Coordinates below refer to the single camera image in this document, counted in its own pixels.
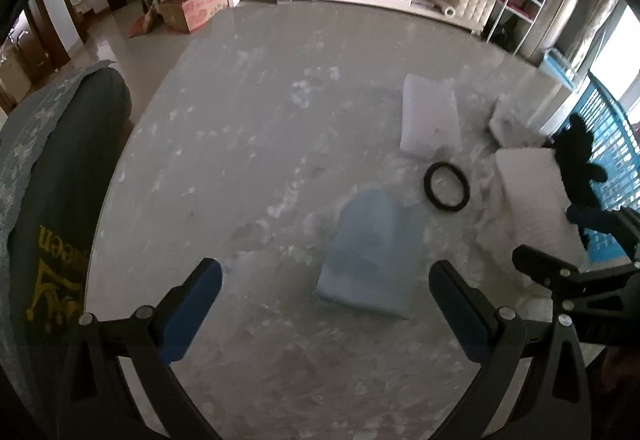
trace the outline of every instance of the white roll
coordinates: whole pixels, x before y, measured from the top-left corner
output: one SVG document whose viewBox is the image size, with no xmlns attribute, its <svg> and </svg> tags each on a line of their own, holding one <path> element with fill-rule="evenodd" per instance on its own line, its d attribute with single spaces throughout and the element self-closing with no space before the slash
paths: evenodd
<svg viewBox="0 0 640 440">
<path fill-rule="evenodd" d="M 446 0 L 431 0 L 433 4 L 445 15 L 445 17 L 454 17 L 456 15 L 456 9 L 453 8 Z"/>
</svg>

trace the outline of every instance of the black circular ring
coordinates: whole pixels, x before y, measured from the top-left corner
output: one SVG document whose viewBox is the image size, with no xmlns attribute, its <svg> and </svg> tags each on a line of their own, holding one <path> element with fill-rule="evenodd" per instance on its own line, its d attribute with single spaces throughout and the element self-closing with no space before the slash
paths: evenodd
<svg viewBox="0 0 640 440">
<path fill-rule="evenodd" d="M 431 181 L 434 173 L 441 168 L 451 171 L 462 185 L 462 201 L 457 205 L 447 205 L 443 201 L 438 200 L 433 192 Z M 465 174 L 460 170 L 460 168 L 457 168 L 449 162 L 436 162 L 427 169 L 427 172 L 424 175 L 424 193 L 433 205 L 443 211 L 448 211 L 449 213 L 457 213 L 458 211 L 461 211 L 469 203 L 469 200 L 471 200 L 471 188 L 469 187 L 469 181 L 466 179 Z"/>
</svg>

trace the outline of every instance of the blue plastic basket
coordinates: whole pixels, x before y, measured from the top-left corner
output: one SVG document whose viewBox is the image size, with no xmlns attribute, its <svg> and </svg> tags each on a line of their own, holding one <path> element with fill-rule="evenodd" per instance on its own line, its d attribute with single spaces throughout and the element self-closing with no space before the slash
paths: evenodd
<svg viewBox="0 0 640 440">
<path fill-rule="evenodd" d="M 584 94 L 572 113 L 582 116 L 587 129 L 593 131 L 591 161 L 602 166 L 609 176 L 604 184 L 592 183 L 593 191 L 605 210 L 624 205 L 640 209 L 640 146 L 619 102 L 592 74 Z M 568 125 L 568 118 L 562 125 Z M 625 255 L 610 234 L 588 231 L 591 261 L 609 261 Z"/>
</svg>

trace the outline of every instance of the blue plastic bin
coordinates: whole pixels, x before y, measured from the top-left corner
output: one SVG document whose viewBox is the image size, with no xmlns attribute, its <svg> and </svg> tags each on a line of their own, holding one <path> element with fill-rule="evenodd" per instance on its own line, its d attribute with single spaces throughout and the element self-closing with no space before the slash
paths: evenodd
<svg viewBox="0 0 640 440">
<path fill-rule="evenodd" d="M 591 161 L 602 166 L 609 175 L 604 184 L 594 182 L 593 191 L 605 210 L 624 205 L 640 209 L 640 146 L 634 130 L 619 102 L 591 73 L 589 86 L 574 107 L 587 129 L 593 131 Z M 568 118 L 562 125 L 568 125 Z M 622 247 L 610 234 L 588 231 L 591 261 L 609 261 L 625 255 Z"/>
</svg>

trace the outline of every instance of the marble tabletop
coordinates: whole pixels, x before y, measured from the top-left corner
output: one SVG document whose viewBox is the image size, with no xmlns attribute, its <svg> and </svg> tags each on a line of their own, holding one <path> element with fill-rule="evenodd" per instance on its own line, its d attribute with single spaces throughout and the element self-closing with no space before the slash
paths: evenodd
<svg viewBox="0 0 640 440">
<path fill-rule="evenodd" d="M 430 295 L 430 265 L 448 259 L 496 306 L 528 310 L 474 245 L 474 202 L 458 214 L 426 202 L 428 163 L 399 152 L 402 82 L 414 73 L 455 89 L 453 162 L 471 175 L 494 150 L 495 97 L 535 101 L 538 72 L 454 27 L 346 4 L 247 3 L 191 38 L 114 174 L 87 311 L 128 316 L 216 258 L 220 296 L 172 367 L 223 438 L 428 438 L 478 370 Z M 372 186 L 430 214 L 407 320 L 313 294 L 340 210 Z"/>
</svg>

